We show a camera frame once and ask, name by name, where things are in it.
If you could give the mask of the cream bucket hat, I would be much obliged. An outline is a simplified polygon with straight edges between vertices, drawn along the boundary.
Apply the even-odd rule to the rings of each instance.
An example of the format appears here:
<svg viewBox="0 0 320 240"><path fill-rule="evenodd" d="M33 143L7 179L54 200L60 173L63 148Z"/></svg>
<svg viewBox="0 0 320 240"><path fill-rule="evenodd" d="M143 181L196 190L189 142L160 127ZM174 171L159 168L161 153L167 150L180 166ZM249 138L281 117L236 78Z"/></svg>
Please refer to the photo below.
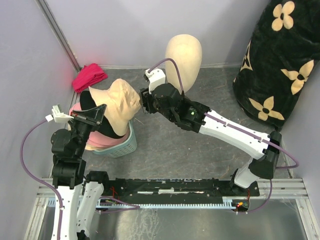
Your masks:
<svg viewBox="0 0 320 240"><path fill-rule="evenodd" d="M118 136L127 133L128 123L141 108L140 96L124 79L116 79L108 89L89 88L97 106L105 104L104 116Z"/></svg>

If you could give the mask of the light blue plastic basket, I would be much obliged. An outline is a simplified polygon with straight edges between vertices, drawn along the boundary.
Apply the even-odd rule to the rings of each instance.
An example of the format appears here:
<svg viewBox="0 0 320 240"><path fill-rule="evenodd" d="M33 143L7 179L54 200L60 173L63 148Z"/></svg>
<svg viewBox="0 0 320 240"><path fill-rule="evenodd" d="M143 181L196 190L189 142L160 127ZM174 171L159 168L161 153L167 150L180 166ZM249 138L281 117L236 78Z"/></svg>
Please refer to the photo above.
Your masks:
<svg viewBox="0 0 320 240"><path fill-rule="evenodd" d="M93 153L99 156L107 156L110 158L119 158L133 153L137 149L137 139L133 128L133 122L129 121L129 136L121 144L112 146L110 148L94 150Z"/></svg>

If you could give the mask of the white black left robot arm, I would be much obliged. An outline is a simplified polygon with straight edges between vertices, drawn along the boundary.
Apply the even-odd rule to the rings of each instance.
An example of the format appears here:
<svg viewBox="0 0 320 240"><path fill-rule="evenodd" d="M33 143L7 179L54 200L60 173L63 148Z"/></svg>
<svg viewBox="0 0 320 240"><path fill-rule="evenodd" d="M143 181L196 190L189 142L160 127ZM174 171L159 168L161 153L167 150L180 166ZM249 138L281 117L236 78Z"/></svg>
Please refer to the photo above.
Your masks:
<svg viewBox="0 0 320 240"><path fill-rule="evenodd" d="M53 240L88 240L99 198L111 189L108 173L85 174L82 156L92 132L102 125L107 106L62 114L70 129L51 136L53 154L52 185L55 193Z"/></svg>

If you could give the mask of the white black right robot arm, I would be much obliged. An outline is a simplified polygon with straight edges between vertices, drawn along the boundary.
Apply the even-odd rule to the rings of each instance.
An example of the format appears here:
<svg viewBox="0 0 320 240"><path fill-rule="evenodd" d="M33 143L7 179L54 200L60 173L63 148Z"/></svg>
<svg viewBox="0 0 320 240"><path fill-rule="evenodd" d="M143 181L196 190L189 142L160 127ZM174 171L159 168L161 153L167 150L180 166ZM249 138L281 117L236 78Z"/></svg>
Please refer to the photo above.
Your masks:
<svg viewBox="0 0 320 240"><path fill-rule="evenodd" d="M257 180L274 178L280 155L279 133L258 132L230 121L208 106L190 100L170 83L154 90L142 88L139 96L147 113L160 113L182 130L217 138L250 156L246 164L235 170L225 192L240 196Z"/></svg>

